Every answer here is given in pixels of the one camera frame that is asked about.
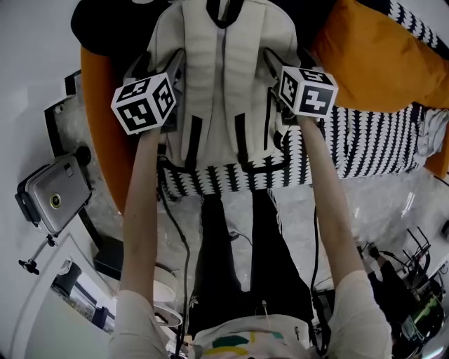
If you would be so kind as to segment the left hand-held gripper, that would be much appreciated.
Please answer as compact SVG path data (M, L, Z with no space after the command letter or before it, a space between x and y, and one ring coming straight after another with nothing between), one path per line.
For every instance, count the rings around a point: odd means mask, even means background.
M168 73L148 77L149 52L141 54L123 76L123 85L114 92L112 111L127 135L160 128L175 132L177 108L185 86L185 50L177 49L168 63Z

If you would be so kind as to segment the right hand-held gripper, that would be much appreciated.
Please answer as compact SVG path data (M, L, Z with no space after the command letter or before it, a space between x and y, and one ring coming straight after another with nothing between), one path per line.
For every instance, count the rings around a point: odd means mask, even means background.
M283 121L292 121L296 116L330 116L339 90L331 74L321 68L284 66L285 62L270 48L264 48L262 54L269 73L278 81L275 93Z

